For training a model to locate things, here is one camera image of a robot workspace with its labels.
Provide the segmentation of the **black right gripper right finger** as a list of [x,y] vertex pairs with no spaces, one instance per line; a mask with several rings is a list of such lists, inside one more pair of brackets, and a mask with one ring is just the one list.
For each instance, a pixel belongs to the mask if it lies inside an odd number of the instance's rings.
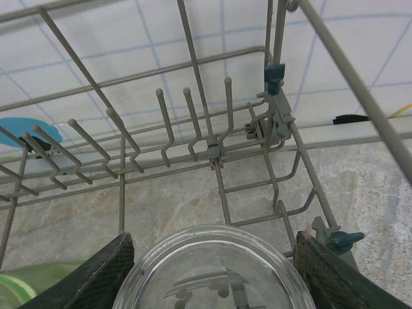
[[412,309],[303,231],[295,239],[294,266],[316,309]]

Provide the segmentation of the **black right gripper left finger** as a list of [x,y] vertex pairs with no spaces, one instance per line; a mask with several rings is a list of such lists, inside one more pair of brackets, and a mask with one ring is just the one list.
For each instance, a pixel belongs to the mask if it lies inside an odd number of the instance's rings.
[[123,232],[19,309],[112,309],[134,258],[132,237]]

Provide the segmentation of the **blue oval black fish sticker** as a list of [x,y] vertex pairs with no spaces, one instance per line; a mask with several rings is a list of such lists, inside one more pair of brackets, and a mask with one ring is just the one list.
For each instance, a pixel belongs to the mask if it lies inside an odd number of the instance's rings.
[[11,134],[13,134],[15,137],[17,137],[21,142],[25,143],[29,153],[36,153],[37,151],[34,150],[33,147],[23,138],[24,132],[28,132],[32,136],[32,138],[42,147],[44,151],[49,151],[52,145],[32,130],[32,127],[34,125],[38,125],[55,141],[62,142],[62,136],[59,133],[59,130],[55,126],[48,124],[42,120],[25,117],[0,118],[0,126],[6,129]]

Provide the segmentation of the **flat black yellow sticker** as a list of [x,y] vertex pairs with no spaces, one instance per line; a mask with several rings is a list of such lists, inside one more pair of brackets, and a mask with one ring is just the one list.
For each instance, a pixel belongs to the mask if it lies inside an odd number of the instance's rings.
[[[408,105],[398,109],[389,118],[399,117],[401,114],[403,114],[404,112],[406,112],[409,109],[412,109],[412,104],[408,104]],[[370,120],[369,117],[364,116],[364,115],[354,115],[354,114],[339,115],[339,116],[336,116],[333,119],[333,124],[334,125],[351,124],[351,123],[356,123],[356,122],[366,122],[366,121],[369,121],[369,120]]]

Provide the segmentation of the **grey wire dish rack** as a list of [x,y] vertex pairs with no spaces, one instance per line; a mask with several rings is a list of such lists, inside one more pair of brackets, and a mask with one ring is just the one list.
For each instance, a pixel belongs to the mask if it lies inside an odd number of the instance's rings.
[[[294,266],[299,231],[359,272],[309,150],[383,140],[412,183],[412,117],[366,85],[411,13],[329,0],[0,0],[0,272],[85,260],[123,232],[134,265],[164,239],[228,225]],[[339,115],[369,121],[334,125]]]

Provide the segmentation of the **green frosted plastic cup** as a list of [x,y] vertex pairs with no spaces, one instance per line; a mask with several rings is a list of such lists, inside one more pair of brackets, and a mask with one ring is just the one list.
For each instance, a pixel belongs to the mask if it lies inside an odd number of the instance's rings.
[[0,272],[0,309],[17,309],[55,285],[85,260],[52,261]]

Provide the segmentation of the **clear plastic cup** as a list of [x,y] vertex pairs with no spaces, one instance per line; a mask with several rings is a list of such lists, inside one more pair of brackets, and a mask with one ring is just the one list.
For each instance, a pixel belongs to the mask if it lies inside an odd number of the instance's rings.
[[144,255],[113,309],[316,309],[298,271],[266,241],[228,225],[177,232]]

